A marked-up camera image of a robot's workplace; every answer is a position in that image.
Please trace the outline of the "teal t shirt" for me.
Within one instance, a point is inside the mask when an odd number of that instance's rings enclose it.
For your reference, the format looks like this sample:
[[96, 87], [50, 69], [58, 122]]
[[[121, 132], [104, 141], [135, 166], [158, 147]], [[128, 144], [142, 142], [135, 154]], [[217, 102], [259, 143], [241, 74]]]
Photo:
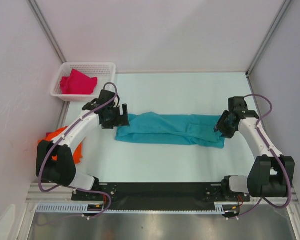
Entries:
[[161, 144], [223, 149], [225, 138], [214, 127], [218, 115], [129, 114], [129, 126], [117, 128], [115, 140], [133, 144]]

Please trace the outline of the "white plastic basket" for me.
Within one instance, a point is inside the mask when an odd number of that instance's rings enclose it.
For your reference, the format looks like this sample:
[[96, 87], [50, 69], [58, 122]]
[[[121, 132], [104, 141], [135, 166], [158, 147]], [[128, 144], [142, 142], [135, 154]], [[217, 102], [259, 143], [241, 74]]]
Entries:
[[[98, 79], [92, 94], [62, 93], [60, 82], [63, 77], [69, 77], [73, 69], [90, 78]], [[65, 62], [59, 67], [51, 82], [50, 95], [64, 102], [90, 102], [99, 97], [104, 84], [115, 81], [115, 75], [116, 65], [112, 62]]]

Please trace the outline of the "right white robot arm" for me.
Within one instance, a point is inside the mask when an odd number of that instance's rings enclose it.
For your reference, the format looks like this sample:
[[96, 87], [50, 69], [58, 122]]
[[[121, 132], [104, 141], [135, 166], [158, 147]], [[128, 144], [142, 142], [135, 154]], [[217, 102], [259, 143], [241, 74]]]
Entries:
[[247, 176], [226, 176], [221, 196], [232, 201], [239, 193], [255, 198], [288, 198], [292, 196], [295, 161], [272, 143], [261, 124], [261, 117], [250, 110], [243, 96], [228, 99], [228, 109], [218, 120], [215, 132], [231, 139], [239, 132], [247, 142], [254, 163]]

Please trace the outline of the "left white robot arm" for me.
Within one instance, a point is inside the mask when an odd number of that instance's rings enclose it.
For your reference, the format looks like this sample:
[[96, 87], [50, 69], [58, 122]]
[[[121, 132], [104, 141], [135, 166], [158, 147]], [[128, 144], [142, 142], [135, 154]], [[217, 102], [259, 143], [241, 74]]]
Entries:
[[129, 124], [127, 104], [120, 104], [116, 92], [102, 90], [98, 98], [82, 107], [77, 119], [58, 136], [38, 143], [36, 176], [40, 182], [78, 189], [88, 199], [97, 199], [101, 193], [99, 179], [77, 169], [74, 153], [96, 127], [114, 129]]

